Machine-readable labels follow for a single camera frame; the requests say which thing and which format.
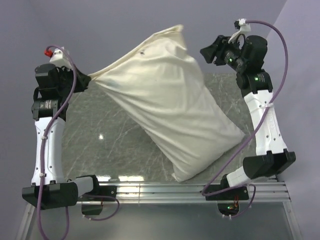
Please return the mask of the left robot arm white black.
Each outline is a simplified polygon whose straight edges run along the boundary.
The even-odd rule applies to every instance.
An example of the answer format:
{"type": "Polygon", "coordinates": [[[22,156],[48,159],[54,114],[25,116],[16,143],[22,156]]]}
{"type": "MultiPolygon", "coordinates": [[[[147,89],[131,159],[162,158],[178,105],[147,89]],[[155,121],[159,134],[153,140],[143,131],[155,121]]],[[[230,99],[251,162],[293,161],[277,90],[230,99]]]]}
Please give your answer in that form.
{"type": "Polygon", "coordinates": [[[31,185],[22,189],[22,198],[41,210],[74,206],[84,195],[96,201],[101,195],[95,175],[66,181],[62,168],[62,139],[69,100],[73,93],[84,92],[90,77],[76,67],[52,63],[35,68],[38,86],[31,107],[36,129],[36,163],[31,185]]]}

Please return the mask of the cream pillowcase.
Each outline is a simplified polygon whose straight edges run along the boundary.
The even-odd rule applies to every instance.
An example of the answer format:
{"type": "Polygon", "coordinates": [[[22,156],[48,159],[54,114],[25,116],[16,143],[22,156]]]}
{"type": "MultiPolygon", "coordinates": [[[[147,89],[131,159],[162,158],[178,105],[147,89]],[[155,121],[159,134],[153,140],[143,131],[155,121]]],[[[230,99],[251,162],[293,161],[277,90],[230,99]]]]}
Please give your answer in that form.
{"type": "Polygon", "coordinates": [[[178,182],[207,169],[245,136],[206,87],[183,28],[153,33],[90,75],[170,160],[178,182]]]}

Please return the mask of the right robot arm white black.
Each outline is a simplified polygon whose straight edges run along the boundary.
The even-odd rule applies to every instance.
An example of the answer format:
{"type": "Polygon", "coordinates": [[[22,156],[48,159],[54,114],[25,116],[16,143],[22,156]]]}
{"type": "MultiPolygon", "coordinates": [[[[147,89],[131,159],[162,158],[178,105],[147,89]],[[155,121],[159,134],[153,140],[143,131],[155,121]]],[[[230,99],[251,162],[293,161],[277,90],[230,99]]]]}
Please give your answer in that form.
{"type": "Polygon", "coordinates": [[[296,161],[296,154],[289,151],[283,140],[275,108],[276,94],[270,75],[263,69],[268,42],[258,35],[245,38],[240,46],[230,37],[219,35],[208,47],[200,50],[208,64],[228,65],[236,72],[236,83],[241,91],[254,128],[254,156],[245,157],[242,166],[223,176],[219,192],[226,200],[238,194],[238,188],[256,179],[281,174],[296,161]]]}

